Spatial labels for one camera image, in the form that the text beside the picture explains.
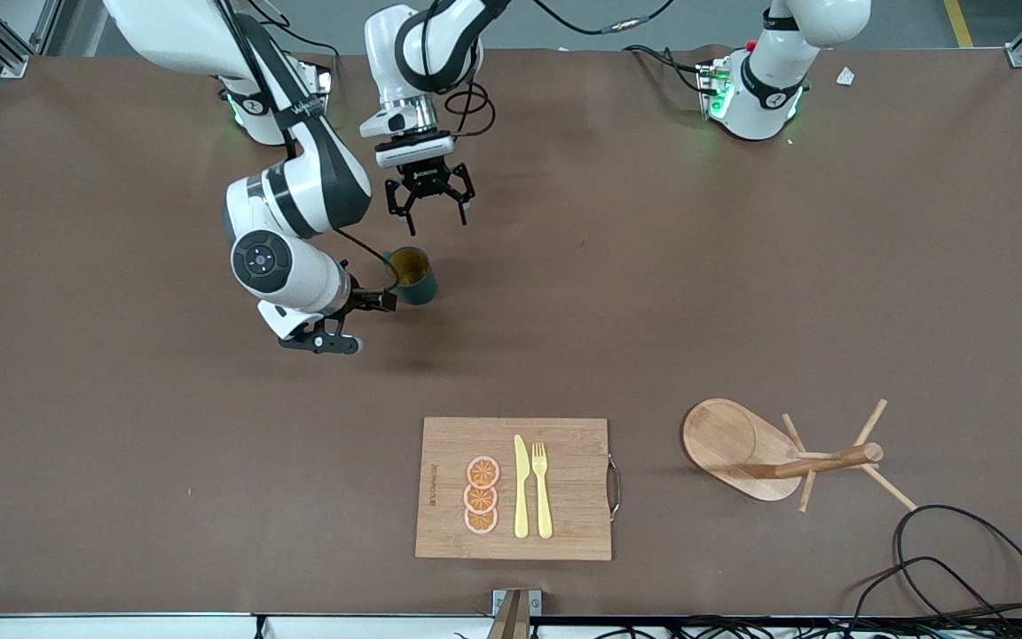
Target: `knife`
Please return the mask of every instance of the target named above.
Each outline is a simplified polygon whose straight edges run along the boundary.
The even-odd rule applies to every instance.
[[[527,457],[527,445],[522,437],[514,437],[514,535],[526,539],[530,534],[527,524],[527,477],[530,476],[530,457]]]

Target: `wooden mug tree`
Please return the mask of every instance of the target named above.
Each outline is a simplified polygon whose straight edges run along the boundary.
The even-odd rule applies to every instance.
[[[800,513],[806,512],[816,477],[843,468],[863,469],[905,508],[917,509],[917,504],[878,472],[878,461],[883,459],[884,452],[877,444],[868,442],[885,404],[885,400],[878,401],[854,445],[836,453],[807,453],[790,415],[783,414],[788,437],[731,400],[706,400],[696,405],[685,418],[682,440],[694,464],[762,501],[790,496],[805,475]]]

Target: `mug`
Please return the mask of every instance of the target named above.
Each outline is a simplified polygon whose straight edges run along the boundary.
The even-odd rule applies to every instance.
[[[417,246],[402,246],[394,252],[384,252],[385,259],[397,270],[397,296],[413,306],[428,304],[436,296],[436,278],[428,254]],[[386,275],[392,276],[385,268]]]

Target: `citrus slice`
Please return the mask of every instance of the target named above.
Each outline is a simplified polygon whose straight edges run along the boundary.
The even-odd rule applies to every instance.
[[[463,506],[471,510],[472,513],[491,513],[495,509],[495,503],[499,500],[499,495],[494,488],[475,488],[469,486],[463,489]]]
[[[495,524],[500,522],[499,510],[492,510],[490,513],[472,513],[471,510],[463,512],[463,526],[467,527],[471,533],[476,535],[486,535],[495,530]]]
[[[475,488],[491,488],[500,481],[499,462],[492,460],[486,454],[475,457],[467,464],[467,483]]]

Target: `brown table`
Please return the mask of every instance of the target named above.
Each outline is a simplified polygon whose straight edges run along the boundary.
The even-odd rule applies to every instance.
[[[903,509],[863,473],[821,477],[799,514],[699,472],[679,426],[709,397],[790,412],[816,449],[885,397],[885,475],[1022,543],[1022,71],[824,53],[802,115],[746,143],[648,61],[491,52],[499,122],[456,156],[470,223],[446,199],[415,213],[442,295],[352,317],[352,359],[279,349],[232,279],[224,187],[280,150],[215,81],[40,57],[3,84],[0,611],[461,613],[514,586],[564,614],[851,610]],[[374,109],[344,59],[333,122],[378,193],[353,231],[389,247],[410,238],[357,134]],[[426,415],[608,417],[613,561],[415,559]],[[988,535],[910,535],[1022,599]],[[867,609],[922,611],[899,585]]]

